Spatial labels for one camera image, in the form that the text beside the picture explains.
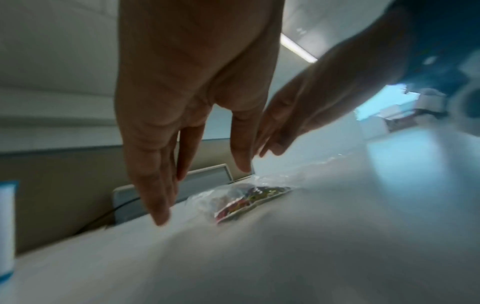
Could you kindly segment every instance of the table surface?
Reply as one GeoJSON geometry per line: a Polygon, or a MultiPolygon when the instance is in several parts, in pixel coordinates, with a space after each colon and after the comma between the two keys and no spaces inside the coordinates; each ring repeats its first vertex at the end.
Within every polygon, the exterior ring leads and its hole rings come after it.
{"type": "Polygon", "coordinates": [[[0,302],[477,303],[480,140],[392,134],[222,226],[176,206],[21,256],[0,302]]]}

